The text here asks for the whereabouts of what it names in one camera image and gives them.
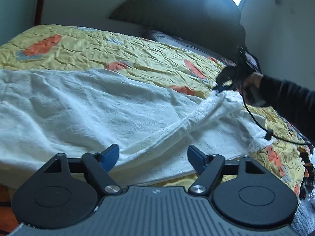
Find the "black sleeved right forearm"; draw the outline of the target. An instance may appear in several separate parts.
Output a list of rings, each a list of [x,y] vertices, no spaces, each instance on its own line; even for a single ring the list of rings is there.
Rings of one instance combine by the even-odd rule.
[[[314,91],[293,82],[263,76],[259,91],[266,103],[314,141]]]

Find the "person right hand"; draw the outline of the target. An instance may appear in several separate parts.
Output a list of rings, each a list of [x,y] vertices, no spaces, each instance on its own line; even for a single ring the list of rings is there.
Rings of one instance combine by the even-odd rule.
[[[244,98],[247,104],[249,104],[250,101],[248,99],[247,93],[245,92],[245,89],[248,86],[252,86],[252,85],[259,89],[260,82],[263,77],[264,76],[260,73],[252,73],[244,80],[242,86],[237,87],[238,92],[242,95],[242,97]]]

